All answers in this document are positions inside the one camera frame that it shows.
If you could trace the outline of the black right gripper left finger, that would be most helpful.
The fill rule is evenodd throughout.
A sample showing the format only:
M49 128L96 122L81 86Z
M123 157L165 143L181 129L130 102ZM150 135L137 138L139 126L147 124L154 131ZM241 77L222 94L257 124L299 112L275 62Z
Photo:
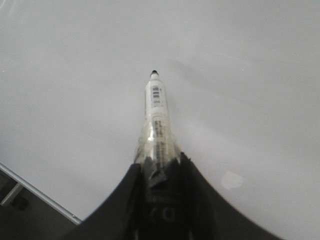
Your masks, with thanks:
M111 195L61 239L134 240L141 187L141 165L133 163Z

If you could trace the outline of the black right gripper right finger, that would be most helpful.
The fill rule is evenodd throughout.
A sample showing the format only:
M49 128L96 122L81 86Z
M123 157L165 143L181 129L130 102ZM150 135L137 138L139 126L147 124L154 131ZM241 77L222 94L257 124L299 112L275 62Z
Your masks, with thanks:
M187 198L187 215L194 240L276 240L236 210L204 178L184 152L180 167Z

